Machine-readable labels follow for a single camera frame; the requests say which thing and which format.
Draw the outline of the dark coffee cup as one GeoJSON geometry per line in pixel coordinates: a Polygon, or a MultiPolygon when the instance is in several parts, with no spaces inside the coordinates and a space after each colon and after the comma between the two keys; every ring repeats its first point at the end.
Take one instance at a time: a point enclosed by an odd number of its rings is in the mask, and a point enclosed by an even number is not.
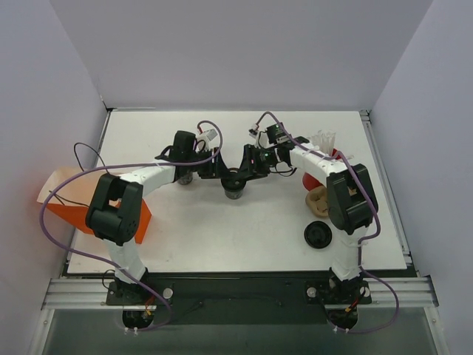
{"type": "Polygon", "coordinates": [[[186,186],[190,184],[193,181],[193,179],[194,179],[193,175],[186,175],[184,177],[181,177],[177,182],[182,186],[186,186]]]}
{"type": "Polygon", "coordinates": [[[224,189],[225,196],[231,200],[240,199],[244,189],[224,189]]]}

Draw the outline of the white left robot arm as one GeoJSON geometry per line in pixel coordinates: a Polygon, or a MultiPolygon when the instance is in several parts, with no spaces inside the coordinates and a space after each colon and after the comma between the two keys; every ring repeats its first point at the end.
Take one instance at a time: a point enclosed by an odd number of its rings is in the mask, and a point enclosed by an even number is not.
{"type": "Polygon", "coordinates": [[[108,248],[116,292],[122,292],[132,303],[145,302],[151,293],[149,272],[135,242],[143,197],[168,184],[188,185],[194,174],[201,178],[228,177],[229,170],[220,171],[221,148],[218,128],[198,135],[179,130],[173,144],[150,164],[121,175],[107,172],[98,179],[85,224],[108,248]]]}

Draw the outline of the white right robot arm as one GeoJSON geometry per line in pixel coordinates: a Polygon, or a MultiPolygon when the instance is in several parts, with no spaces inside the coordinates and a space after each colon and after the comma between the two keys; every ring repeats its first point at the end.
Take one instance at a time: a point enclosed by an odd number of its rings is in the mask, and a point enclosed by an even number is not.
{"type": "Polygon", "coordinates": [[[381,232],[378,202],[367,167],[351,165],[346,156],[321,151],[320,143],[294,137],[276,123],[265,130],[258,124],[249,129],[253,144],[244,148],[237,181],[265,177],[278,163],[286,163],[315,178],[325,187],[329,231],[336,243],[330,270],[335,278],[327,284],[330,297],[338,302],[353,295],[362,273],[363,245],[381,232]]]}

